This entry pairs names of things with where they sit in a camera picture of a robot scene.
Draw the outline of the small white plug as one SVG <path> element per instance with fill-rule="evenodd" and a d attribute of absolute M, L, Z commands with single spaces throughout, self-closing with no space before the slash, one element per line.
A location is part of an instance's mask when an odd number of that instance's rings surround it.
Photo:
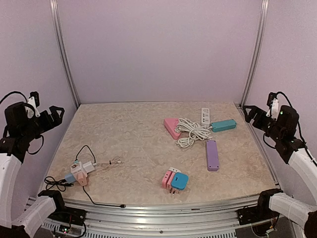
<path fill-rule="evenodd" d="M 168 170 L 172 171 L 173 173 L 180 173 L 181 172 L 179 169 L 176 169 L 174 167 L 170 167 Z"/>

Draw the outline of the blue plug adapter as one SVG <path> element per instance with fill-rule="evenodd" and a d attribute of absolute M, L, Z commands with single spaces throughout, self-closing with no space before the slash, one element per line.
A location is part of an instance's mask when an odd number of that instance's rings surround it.
<path fill-rule="evenodd" d="M 171 182 L 171 187 L 183 191 L 188 183 L 189 177 L 186 174 L 177 172 Z"/>

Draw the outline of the pink socket adapter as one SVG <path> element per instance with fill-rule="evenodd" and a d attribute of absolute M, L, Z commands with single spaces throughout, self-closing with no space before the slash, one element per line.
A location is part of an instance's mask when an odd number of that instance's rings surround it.
<path fill-rule="evenodd" d="M 170 170 L 168 170 L 168 171 L 164 174 L 164 176 L 163 176 L 163 178 L 162 178 L 162 182 L 161 182 L 162 188 L 164 188 L 164 189 L 167 188 L 167 182 L 169 181 L 171 175 L 172 175 L 172 171 L 170 171 Z"/>

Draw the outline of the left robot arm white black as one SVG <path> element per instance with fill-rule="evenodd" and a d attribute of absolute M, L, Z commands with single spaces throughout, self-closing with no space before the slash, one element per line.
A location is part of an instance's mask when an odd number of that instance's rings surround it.
<path fill-rule="evenodd" d="M 18 172 L 29 152 L 30 143 L 44 139 L 43 133 L 62 123 L 64 108 L 51 106 L 39 112 L 39 94 L 34 91 L 24 101 L 8 106 L 6 126 L 0 140 L 0 236 L 32 238 L 51 214 L 63 221 L 69 216 L 60 191 L 43 190 L 39 197 L 16 220 L 11 216 L 13 190 Z"/>

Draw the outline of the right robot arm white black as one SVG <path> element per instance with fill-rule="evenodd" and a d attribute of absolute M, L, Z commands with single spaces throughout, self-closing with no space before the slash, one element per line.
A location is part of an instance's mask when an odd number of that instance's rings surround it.
<path fill-rule="evenodd" d="M 271 92 L 268 95 L 268 110 L 257 106 L 242 107 L 245 121 L 270 138 L 272 146 L 281 160 L 287 165 L 295 178 L 302 181 L 313 198 L 317 197 L 317 160 L 310 153 L 302 135 L 299 114 L 291 102 L 280 105 L 278 96 L 285 93 Z M 246 208 L 251 221 L 269 218 L 277 219 L 279 215 L 288 218 L 299 226 L 304 236 L 317 236 L 317 205 L 310 205 L 294 198 L 280 188 L 264 190 L 260 193 L 256 206 Z"/>

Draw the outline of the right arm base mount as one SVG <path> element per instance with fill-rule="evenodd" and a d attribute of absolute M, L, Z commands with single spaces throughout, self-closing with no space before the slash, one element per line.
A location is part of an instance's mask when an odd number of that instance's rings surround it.
<path fill-rule="evenodd" d="M 236 211 L 239 225 L 247 225 L 264 221 L 267 219 L 266 215 L 261 215 L 257 206 L 245 206 Z"/>

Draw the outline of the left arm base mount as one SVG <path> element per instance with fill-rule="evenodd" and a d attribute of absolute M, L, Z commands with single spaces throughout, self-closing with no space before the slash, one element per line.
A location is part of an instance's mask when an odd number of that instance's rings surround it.
<path fill-rule="evenodd" d="M 83 209 L 67 207 L 65 205 L 58 204 L 55 211 L 51 213 L 48 218 L 68 223 L 69 225 L 79 225 L 83 226 L 87 211 Z"/>

